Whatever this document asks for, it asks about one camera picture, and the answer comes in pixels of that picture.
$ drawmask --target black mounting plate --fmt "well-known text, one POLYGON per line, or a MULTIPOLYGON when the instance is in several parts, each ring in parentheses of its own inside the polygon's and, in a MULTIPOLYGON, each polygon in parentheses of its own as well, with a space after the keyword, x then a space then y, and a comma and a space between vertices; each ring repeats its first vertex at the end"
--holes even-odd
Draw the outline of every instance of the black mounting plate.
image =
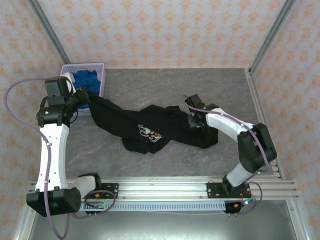
POLYGON ((206 184, 206 193, 208 196, 208 199, 249 199, 251 198, 250 191, 247 191, 250 189, 249 184, 241 184, 237 187, 235 187, 229 195, 225 192, 225 190, 222 187, 222 182, 208 182, 206 184))
MULTIPOLYGON (((108 190, 115 195, 115 198, 118 199, 118 192, 119 192, 119 183, 102 183, 101 190, 108 190)), ((96 194, 89 194, 85 196, 86 199, 114 199, 108 193, 104 193, 101 197, 96 197, 96 194)))

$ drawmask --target gray stone surface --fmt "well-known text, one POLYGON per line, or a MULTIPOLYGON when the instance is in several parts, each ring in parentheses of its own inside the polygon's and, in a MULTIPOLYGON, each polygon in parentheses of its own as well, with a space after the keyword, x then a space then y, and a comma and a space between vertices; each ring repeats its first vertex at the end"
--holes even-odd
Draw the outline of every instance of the gray stone surface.
MULTIPOLYGON (((179 105, 188 113, 182 95, 192 94, 241 120, 258 123, 241 68, 106 70, 104 97, 123 109, 179 105)), ((141 154, 126 150, 121 138, 98 128, 90 116, 80 116, 70 128, 65 169, 67 178, 90 172, 101 177, 221 176, 238 162, 236 142, 222 132, 218 144, 208 149, 171 141, 155 154, 141 154)))

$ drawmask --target floral wallpaper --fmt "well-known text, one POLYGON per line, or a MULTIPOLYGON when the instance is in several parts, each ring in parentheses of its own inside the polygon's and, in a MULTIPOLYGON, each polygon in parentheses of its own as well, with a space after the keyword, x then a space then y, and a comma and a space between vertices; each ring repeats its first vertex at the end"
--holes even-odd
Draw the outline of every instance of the floral wallpaper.
POLYGON ((285 176, 298 180, 308 223, 319 237, 319 1, 297 1, 254 81, 285 176))
MULTIPOLYGON (((12 83, 56 76, 63 63, 26 0, 0 1, 0 35, 0 238, 11 240, 31 180, 39 174, 41 140, 12 120, 2 99, 12 83)), ((9 94, 9 107, 36 126, 45 94, 43 83, 21 84, 9 94)))
POLYGON ((40 0, 72 63, 249 68, 285 0, 40 0))

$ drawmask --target wall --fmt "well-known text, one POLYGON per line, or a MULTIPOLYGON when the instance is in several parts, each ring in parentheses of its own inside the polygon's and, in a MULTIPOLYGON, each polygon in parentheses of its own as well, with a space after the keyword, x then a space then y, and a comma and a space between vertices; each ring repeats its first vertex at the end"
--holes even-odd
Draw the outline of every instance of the wall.
POLYGON ((320 236, 319 1, 297 1, 254 81, 285 176, 298 180, 320 236))
MULTIPOLYGON (((40 137, 13 122, 3 95, 18 80, 58 75, 63 63, 26 0, 2 0, 0 16, 0 238, 10 240, 30 182, 39 174, 40 137)), ((9 107, 25 123, 36 126, 45 94, 43 83, 24 83, 10 93, 9 107)))
POLYGON ((73 63, 248 68, 285 0, 40 0, 73 63))

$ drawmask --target black cloth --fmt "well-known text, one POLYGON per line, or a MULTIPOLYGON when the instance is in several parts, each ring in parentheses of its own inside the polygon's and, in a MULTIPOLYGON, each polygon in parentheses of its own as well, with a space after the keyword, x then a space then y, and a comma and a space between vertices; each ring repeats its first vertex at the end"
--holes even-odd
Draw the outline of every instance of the black cloth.
POLYGON ((189 128, 188 115, 179 106, 163 108, 150 105, 141 111, 123 110, 94 92, 87 93, 95 124, 121 137, 129 151, 156 153, 170 140, 202 149, 218 142, 218 130, 215 128, 189 128))

